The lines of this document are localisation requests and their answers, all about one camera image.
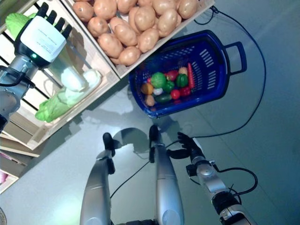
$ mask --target white label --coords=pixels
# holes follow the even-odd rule
[[[53,62],[66,44],[64,36],[46,19],[36,16],[21,36],[21,42],[48,62]]]

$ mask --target cucumber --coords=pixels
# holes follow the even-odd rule
[[[171,97],[170,94],[165,93],[165,94],[162,94],[162,95],[159,95],[159,96],[155,96],[154,99],[155,99],[156,102],[166,103],[166,102],[172,100],[172,97]]]

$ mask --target red pepper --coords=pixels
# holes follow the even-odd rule
[[[189,87],[184,87],[179,90],[180,96],[185,97],[191,94],[191,89]]]
[[[188,76],[188,86],[190,89],[193,89],[195,87],[195,81],[193,78],[193,70],[192,70],[192,64],[187,64],[187,76]]]

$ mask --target carrot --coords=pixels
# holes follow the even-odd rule
[[[195,81],[193,78],[193,70],[192,70],[192,64],[187,64],[187,76],[188,76],[188,86],[190,89],[193,89],[195,87]]]

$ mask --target green pepper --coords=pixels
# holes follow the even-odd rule
[[[167,82],[167,78],[163,73],[157,72],[151,77],[151,84],[157,89],[162,88]]]
[[[175,88],[175,84],[172,81],[167,81],[163,86],[164,92],[171,93],[171,91]]]
[[[178,74],[176,78],[176,85],[183,88],[188,85],[188,76],[186,74]]]

